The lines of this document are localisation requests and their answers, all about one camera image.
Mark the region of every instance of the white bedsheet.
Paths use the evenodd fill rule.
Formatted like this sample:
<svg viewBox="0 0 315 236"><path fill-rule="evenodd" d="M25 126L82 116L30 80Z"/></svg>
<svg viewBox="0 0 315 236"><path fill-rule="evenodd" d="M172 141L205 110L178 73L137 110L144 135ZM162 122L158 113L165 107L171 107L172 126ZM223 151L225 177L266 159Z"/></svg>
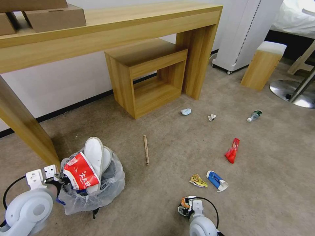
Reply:
<svg viewBox="0 0 315 236"><path fill-rule="evenodd" d="M303 8L315 9L315 1L284 0L270 29L315 39L315 16L303 13Z"/></svg>

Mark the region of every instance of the wooden cube stool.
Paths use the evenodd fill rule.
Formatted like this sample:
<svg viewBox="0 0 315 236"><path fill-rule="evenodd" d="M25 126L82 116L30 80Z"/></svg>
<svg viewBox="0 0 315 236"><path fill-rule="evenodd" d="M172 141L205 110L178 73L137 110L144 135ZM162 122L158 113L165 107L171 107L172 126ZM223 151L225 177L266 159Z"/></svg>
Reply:
<svg viewBox="0 0 315 236"><path fill-rule="evenodd" d="M135 119L181 95L187 49L162 39L105 51L115 100ZM157 76L133 84L157 70Z"/></svg>
<svg viewBox="0 0 315 236"><path fill-rule="evenodd" d="M284 44L262 42L245 72L241 85L258 91L262 90L282 58L285 49Z"/></svg>

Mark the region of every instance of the chrome base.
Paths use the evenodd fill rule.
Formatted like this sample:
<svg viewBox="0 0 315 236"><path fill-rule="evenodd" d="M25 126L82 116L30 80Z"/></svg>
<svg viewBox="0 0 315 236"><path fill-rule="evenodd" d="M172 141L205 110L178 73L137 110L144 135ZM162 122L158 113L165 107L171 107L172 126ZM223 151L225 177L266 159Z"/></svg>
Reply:
<svg viewBox="0 0 315 236"><path fill-rule="evenodd" d="M279 98L290 102L290 98L293 95L294 91L300 85L299 82L290 81L290 80L277 80L270 84L270 90L277 95ZM303 94L299 95L293 102L293 104L315 109L315 86L312 83Z"/></svg>

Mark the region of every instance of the litter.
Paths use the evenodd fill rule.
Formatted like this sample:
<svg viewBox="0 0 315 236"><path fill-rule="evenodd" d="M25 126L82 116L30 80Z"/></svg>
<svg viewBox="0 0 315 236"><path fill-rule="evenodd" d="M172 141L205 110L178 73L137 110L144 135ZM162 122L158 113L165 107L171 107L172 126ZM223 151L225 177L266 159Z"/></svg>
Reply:
<svg viewBox="0 0 315 236"><path fill-rule="evenodd" d="M215 114L210 114L210 115L208 116L208 119L209 119L209 121L213 121L214 118L216 118L216 117L217 117L217 115L215 115Z"/></svg>
<svg viewBox="0 0 315 236"><path fill-rule="evenodd" d="M144 135L144 148L145 148L145 157L147 161L147 166L149 165L149 151L148 151L148 141L147 141L147 136Z"/></svg>
<svg viewBox="0 0 315 236"><path fill-rule="evenodd" d="M101 182L82 152L79 152L64 166L63 173L69 178L75 190L86 189Z"/></svg>
<svg viewBox="0 0 315 236"><path fill-rule="evenodd" d="M191 113L191 108L181 110L182 115L189 115Z"/></svg>
<svg viewBox="0 0 315 236"><path fill-rule="evenodd" d="M260 115L262 114L262 111L260 110L257 110L257 111L254 111L250 117L248 117L247 121L248 122L252 122L253 120L256 120L260 117Z"/></svg>
<svg viewBox="0 0 315 236"><path fill-rule="evenodd" d="M235 156L237 153L237 150L239 148L240 140L235 138L232 143L232 147L229 148L229 150L225 153L225 157L228 159L229 162L232 164L234 163Z"/></svg>
<svg viewBox="0 0 315 236"><path fill-rule="evenodd" d="M227 182L225 182L216 172L214 172L212 170L209 170L207 172L206 177L218 189L217 192L222 192L222 191L226 190L227 187L229 186L229 184Z"/></svg>
<svg viewBox="0 0 315 236"><path fill-rule="evenodd" d="M189 182L192 183L193 185L196 185L197 187L202 187L202 188L208 187L208 184L204 182L198 174L194 174L190 178Z"/></svg>
<svg viewBox="0 0 315 236"><path fill-rule="evenodd" d="M99 177L102 178L102 168L104 162L104 149L101 140L97 137L90 137L84 145L84 154L92 164L92 167ZM91 186L87 189L88 194L98 191L100 184Z"/></svg>
<svg viewBox="0 0 315 236"><path fill-rule="evenodd" d="M104 153L107 151L111 154L111 163L108 168L102 173L100 190L88 194L86 190L75 190L71 184L64 184L61 188L57 201L64 205L65 214L71 215L80 211L93 211L95 215L99 207L110 204L125 187L125 172L117 155L104 146ZM74 153L69 158L65 158L61 162L61 171L59 178L65 183L69 179L64 175L63 169L67 163L79 154L84 152L82 148L79 152Z"/></svg>

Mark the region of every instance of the black cable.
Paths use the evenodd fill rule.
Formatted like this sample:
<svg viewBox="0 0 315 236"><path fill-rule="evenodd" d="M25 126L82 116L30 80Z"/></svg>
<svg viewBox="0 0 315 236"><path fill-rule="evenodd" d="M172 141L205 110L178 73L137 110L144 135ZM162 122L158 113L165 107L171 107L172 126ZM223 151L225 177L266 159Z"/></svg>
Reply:
<svg viewBox="0 0 315 236"><path fill-rule="evenodd" d="M219 227L219 214L218 214L218 210L217 210L216 206L215 206L211 201L209 201L208 199L203 198L203 197L188 198L188 200L191 200L191 199L203 199L203 200L206 200L206 201L210 202L210 204L211 204L211 205L214 207L214 209L216 210L216 214L217 214L217 226L216 226L216 228L218 229L218 227Z"/></svg>
<svg viewBox="0 0 315 236"><path fill-rule="evenodd" d="M12 184L10 184L10 186L6 189L6 191L4 192L3 194L3 206L4 208L7 210L7 204L6 204L6 198L7 198L7 194L8 194L8 191L10 190L10 188L12 188L13 185L15 185L17 182L19 182L20 180L26 178L26 175L24 175L23 177L21 178L18 178L17 180L15 180Z"/></svg>

